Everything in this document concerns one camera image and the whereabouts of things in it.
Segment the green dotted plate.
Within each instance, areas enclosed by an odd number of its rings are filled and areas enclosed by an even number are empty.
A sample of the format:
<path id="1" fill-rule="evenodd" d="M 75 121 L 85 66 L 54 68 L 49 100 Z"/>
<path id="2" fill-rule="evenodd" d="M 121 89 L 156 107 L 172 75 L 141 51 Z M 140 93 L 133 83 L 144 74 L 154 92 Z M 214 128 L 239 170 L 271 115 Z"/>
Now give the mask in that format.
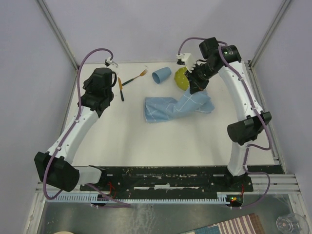
<path id="1" fill-rule="evenodd" d="M 179 68 L 175 72 L 175 75 L 174 75 L 174 80 L 175 80 L 177 87 L 183 91 L 186 91 L 190 86 L 189 81 L 185 75 L 186 72 L 187 72 L 187 68 L 182 67 L 182 68 Z"/>

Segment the aluminium frame rail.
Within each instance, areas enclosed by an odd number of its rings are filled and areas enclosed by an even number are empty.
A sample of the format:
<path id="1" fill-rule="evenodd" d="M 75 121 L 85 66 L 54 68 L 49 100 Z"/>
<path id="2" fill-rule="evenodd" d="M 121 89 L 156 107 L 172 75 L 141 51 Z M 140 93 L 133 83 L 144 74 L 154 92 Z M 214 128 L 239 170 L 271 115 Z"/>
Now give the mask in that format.
<path id="1" fill-rule="evenodd" d="M 278 10 L 276 11 L 273 17 L 273 20 L 269 25 L 269 28 L 267 29 L 264 37 L 262 38 L 259 46 L 257 47 L 253 58 L 249 61 L 250 70 L 254 69 L 259 63 L 260 58 L 263 55 L 266 47 L 273 38 L 276 30 L 278 29 L 279 25 L 281 24 L 283 18 L 285 17 L 287 11 L 290 9 L 293 2 L 294 2 L 293 0 L 283 0 L 282 3 L 280 4 Z"/>

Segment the cream round object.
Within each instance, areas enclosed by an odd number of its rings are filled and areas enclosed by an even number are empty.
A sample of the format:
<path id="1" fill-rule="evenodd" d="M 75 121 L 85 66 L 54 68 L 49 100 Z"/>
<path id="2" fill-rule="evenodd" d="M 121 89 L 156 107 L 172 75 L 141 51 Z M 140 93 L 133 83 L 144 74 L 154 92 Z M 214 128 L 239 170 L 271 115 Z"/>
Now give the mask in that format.
<path id="1" fill-rule="evenodd" d="M 69 231 L 60 231 L 60 232 L 56 232 L 54 234 L 74 234 L 74 233 L 69 232 Z"/>

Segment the blue cup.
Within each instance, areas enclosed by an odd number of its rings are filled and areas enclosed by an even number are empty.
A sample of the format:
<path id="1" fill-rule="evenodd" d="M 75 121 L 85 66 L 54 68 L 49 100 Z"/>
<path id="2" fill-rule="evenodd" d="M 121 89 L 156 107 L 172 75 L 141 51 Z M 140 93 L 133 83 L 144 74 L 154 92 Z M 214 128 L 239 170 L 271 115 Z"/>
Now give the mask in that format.
<path id="1" fill-rule="evenodd" d="M 161 84 L 170 77 L 172 71 L 169 67 L 158 69 L 152 73 L 152 78 L 156 84 Z"/>

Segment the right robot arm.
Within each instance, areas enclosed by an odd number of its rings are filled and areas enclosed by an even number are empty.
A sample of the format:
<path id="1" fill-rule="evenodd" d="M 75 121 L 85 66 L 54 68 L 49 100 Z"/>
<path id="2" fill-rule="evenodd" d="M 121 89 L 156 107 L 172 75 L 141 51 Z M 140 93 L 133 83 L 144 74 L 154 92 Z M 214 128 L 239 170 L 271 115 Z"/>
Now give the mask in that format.
<path id="1" fill-rule="evenodd" d="M 237 122 L 227 127 L 232 141 L 231 157 L 227 166 L 230 175 L 223 179 L 224 186 L 234 191 L 241 186 L 240 176 L 247 172 L 249 148 L 262 131 L 268 131 L 267 125 L 272 115 L 263 111 L 247 83 L 242 58 L 236 46 L 227 45 L 216 38 L 208 38 L 199 44 L 199 49 L 204 58 L 201 64 L 190 54 L 182 57 L 187 67 L 186 77 L 190 84 L 190 93 L 203 91 L 209 80 L 218 74 L 234 102 Z"/>

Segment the blue checked cloth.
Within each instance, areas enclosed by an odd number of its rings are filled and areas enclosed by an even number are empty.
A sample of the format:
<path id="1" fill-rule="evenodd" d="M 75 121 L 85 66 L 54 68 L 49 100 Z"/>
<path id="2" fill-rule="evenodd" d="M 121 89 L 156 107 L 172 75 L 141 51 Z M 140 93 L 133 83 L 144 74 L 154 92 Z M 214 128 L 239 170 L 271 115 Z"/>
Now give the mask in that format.
<path id="1" fill-rule="evenodd" d="M 147 97 L 144 115 L 148 123 L 167 122 L 193 112 L 210 114 L 215 109 L 206 91 L 191 94 L 189 90 L 176 100 L 173 97 Z"/>

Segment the clear glass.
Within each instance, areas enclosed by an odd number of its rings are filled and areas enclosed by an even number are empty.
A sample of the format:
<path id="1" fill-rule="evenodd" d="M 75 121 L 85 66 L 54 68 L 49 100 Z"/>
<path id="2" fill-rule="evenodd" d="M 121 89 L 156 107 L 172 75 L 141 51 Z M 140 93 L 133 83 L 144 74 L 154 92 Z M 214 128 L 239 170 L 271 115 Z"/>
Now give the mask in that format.
<path id="1" fill-rule="evenodd" d="M 283 234 L 309 234 L 310 228 L 306 219 L 295 213 L 280 216 L 276 226 Z"/>

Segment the striped folded cloth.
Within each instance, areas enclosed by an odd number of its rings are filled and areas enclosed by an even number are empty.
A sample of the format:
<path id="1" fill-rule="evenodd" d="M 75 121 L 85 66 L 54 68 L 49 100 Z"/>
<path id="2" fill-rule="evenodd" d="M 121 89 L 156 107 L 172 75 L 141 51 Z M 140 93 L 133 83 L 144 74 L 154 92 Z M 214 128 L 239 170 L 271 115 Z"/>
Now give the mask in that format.
<path id="1" fill-rule="evenodd" d="M 186 231 L 184 234 L 264 234 L 260 218 L 255 213 L 240 216 L 210 226 Z"/>

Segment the orange knife green handle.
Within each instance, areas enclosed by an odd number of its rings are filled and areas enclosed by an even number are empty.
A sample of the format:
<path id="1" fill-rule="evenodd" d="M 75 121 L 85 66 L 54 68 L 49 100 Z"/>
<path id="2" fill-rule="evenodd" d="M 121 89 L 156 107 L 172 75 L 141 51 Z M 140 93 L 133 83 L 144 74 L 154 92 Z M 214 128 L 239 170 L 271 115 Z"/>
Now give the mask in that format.
<path id="1" fill-rule="evenodd" d="M 124 95 L 123 95 L 123 91 L 122 91 L 122 83 L 121 83 L 121 79 L 118 77 L 118 85 L 119 85 L 119 91 L 120 91 L 120 97 L 121 97 L 121 101 L 124 102 Z"/>

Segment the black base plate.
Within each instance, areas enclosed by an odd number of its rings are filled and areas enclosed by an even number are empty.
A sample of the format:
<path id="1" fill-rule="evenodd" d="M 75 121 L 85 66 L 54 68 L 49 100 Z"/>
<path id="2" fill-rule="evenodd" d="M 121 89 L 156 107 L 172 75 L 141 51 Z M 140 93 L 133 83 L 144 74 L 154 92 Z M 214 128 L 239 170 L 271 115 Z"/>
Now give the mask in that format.
<path id="1" fill-rule="evenodd" d="M 183 190 L 195 193 L 252 192 L 247 174 L 232 176 L 225 166 L 99 166 L 102 175 L 94 186 L 102 191 L 131 196 L 135 190 Z"/>

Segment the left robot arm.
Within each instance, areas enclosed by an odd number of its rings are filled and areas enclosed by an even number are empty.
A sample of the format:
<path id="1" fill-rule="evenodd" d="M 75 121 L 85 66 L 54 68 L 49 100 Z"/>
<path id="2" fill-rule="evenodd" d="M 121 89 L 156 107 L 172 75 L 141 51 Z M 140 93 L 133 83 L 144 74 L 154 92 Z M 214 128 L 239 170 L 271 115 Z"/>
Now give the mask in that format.
<path id="1" fill-rule="evenodd" d="M 88 183 L 97 190 L 107 187 L 108 178 L 103 175 L 102 169 L 95 166 L 78 169 L 72 163 L 82 140 L 110 106 L 116 82 L 116 72 L 101 67 L 95 69 L 83 83 L 85 93 L 71 122 L 47 152 L 38 152 L 34 158 L 41 182 L 66 192 Z"/>

